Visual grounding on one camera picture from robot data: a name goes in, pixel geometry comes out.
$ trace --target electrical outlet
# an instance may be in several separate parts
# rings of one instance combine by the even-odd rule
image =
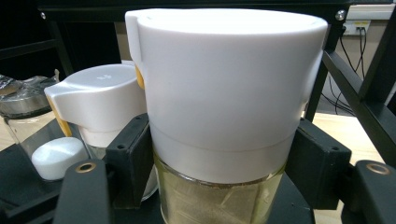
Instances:
[[[344,26],[346,27],[344,35],[365,35],[369,30],[370,21],[346,21]]]

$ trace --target liquid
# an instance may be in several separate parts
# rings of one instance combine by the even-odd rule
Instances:
[[[242,184],[216,184],[179,174],[155,158],[161,209],[168,224],[265,223],[284,167]]]

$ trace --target white lid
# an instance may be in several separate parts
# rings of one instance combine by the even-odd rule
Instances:
[[[59,117],[84,130],[83,140],[94,147],[107,147],[132,118],[147,111],[134,66],[127,64],[76,72],[45,93]]]
[[[71,165],[87,159],[88,153],[81,141],[63,137],[39,147],[32,155],[32,164],[43,179],[56,180],[63,178]]]
[[[323,19],[308,15],[255,9],[147,9],[138,22],[154,29],[191,34],[281,34],[322,26]]]

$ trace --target metal screw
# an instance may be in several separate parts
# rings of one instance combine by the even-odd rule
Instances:
[[[338,21],[343,21],[346,18],[347,12],[343,9],[337,11],[335,14],[335,19]]]

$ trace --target black cable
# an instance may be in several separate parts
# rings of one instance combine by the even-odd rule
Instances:
[[[363,78],[365,78],[364,66],[363,66],[363,54],[364,54],[364,51],[366,50],[366,44],[367,44],[367,37],[366,36],[367,36],[367,34],[366,34],[366,28],[359,27],[357,29],[359,29],[359,34],[360,34],[359,38],[360,38],[360,41],[361,41],[361,56],[359,58],[358,65],[356,66],[355,72],[358,71],[359,65],[361,65],[361,74],[362,74]]]
[[[336,99],[337,96],[335,96],[335,93],[334,93],[334,91],[332,90],[332,79],[331,79],[330,77],[328,77],[328,79],[329,79],[329,84],[330,84],[330,90],[332,91],[332,96]],[[343,106],[350,108],[350,106],[349,106],[347,103],[344,103],[342,100],[339,100],[339,101],[340,101],[340,103],[341,103]]]
[[[344,47],[344,42],[343,42],[343,36],[344,36],[344,32],[346,31],[346,29],[347,29],[347,28],[346,28],[345,26],[343,26],[343,31],[342,31],[342,33],[341,33],[341,35],[340,35],[340,43],[341,43],[341,47],[343,48],[343,51],[344,51],[344,53],[345,53],[345,55],[346,55],[347,61],[349,62],[350,67],[353,69],[352,62],[351,62],[350,59],[349,59],[349,55],[347,54],[347,50],[346,50],[346,48]]]
[[[340,100],[340,96],[341,96],[341,92],[340,92],[340,94],[338,94],[337,100],[335,101],[335,114],[338,114],[337,107],[339,107],[338,101]]]
[[[321,94],[330,104],[335,105],[335,101],[333,101],[332,99],[330,99],[329,97],[327,97],[326,95],[324,95],[323,93]],[[348,114],[355,116],[355,114],[353,113],[353,111],[351,109],[348,109],[342,105],[338,106],[340,109],[346,111]]]

